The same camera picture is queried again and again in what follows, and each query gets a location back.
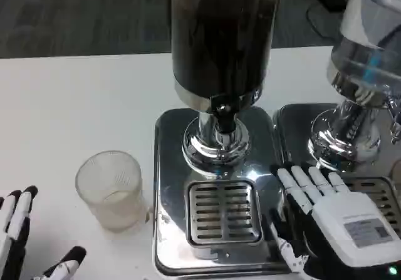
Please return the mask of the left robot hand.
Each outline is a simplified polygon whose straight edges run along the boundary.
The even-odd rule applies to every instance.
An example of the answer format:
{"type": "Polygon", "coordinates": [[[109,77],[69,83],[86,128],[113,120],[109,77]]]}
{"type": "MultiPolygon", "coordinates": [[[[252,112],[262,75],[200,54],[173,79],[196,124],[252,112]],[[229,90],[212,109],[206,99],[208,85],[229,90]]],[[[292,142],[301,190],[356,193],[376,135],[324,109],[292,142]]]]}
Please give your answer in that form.
{"type": "MultiPolygon", "coordinates": [[[[31,185],[1,197],[1,279],[20,278],[30,233],[30,214],[37,193],[37,186],[31,185]]],[[[72,279],[86,254],[84,247],[75,246],[33,279],[72,279]]]]}

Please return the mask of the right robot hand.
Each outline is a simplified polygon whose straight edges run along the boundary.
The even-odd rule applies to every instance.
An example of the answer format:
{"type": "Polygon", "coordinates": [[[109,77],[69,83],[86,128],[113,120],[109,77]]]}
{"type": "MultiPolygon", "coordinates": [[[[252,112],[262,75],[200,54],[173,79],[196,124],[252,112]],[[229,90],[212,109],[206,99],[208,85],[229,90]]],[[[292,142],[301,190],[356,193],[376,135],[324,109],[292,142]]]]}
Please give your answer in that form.
{"type": "Polygon", "coordinates": [[[287,203],[269,225],[281,257],[301,279],[400,279],[400,237],[365,193],[335,172],[273,165],[287,203]]]}

